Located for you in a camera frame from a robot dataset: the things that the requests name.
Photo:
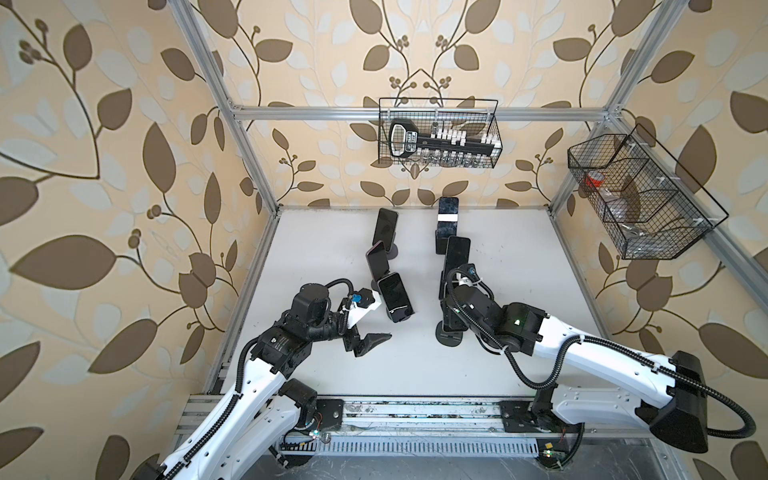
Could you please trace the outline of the green phone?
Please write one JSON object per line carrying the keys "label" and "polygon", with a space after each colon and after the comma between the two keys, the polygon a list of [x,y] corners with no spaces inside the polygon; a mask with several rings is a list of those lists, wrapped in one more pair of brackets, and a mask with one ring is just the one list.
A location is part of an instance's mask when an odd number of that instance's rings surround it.
{"label": "green phone", "polygon": [[377,281],[379,292],[387,308],[387,315],[394,323],[409,319],[415,310],[401,276],[392,272]]}

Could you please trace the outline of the black phone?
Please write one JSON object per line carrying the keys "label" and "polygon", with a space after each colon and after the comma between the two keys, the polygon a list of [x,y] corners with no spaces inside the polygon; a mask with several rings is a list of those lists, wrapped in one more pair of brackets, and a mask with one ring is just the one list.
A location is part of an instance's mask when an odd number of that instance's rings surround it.
{"label": "black phone", "polygon": [[448,333],[458,333],[467,330],[467,326],[459,316],[459,310],[455,302],[446,295],[440,301],[440,307],[443,313],[443,330]]}

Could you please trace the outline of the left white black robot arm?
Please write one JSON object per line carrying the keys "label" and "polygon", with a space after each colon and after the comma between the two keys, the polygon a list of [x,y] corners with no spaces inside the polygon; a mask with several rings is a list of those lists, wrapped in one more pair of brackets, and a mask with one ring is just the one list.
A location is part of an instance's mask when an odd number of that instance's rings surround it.
{"label": "left white black robot arm", "polygon": [[142,464],[136,478],[240,479],[287,433],[318,427],[317,393],[294,371],[318,342],[341,340],[361,357],[388,341],[388,333],[360,335],[357,327],[381,304],[379,293],[346,278],[303,285],[290,308],[241,349],[234,384],[201,425],[162,462]]}

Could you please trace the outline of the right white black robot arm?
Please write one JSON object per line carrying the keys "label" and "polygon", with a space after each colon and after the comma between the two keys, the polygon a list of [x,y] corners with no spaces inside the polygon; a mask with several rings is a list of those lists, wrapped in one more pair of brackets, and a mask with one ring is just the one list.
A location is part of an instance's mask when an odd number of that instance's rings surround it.
{"label": "right white black robot arm", "polygon": [[545,415],[567,424],[624,424],[663,443],[705,453],[710,438],[747,439],[749,412],[706,385],[699,359],[667,357],[592,336],[520,302],[499,305],[473,264],[443,276],[445,309],[462,330],[504,357],[519,381],[543,393]]}

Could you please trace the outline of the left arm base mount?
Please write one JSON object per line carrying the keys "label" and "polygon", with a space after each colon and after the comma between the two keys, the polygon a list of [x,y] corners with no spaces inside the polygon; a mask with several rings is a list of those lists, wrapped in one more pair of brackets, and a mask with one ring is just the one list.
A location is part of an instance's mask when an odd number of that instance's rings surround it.
{"label": "left arm base mount", "polygon": [[340,398],[312,398],[294,404],[299,409],[299,419],[293,431],[337,431],[343,423],[345,401]]}

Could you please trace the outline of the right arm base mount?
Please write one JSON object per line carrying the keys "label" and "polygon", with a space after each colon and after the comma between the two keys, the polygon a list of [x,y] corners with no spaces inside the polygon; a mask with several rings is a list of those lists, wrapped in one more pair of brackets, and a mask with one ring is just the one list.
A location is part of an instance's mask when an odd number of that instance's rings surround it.
{"label": "right arm base mount", "polygon": [[549,404],[523,400],[503,400],[498,403],[505,433],[541,433],[548,435],[576,434],[582,424],[569,424],[558,418]]}

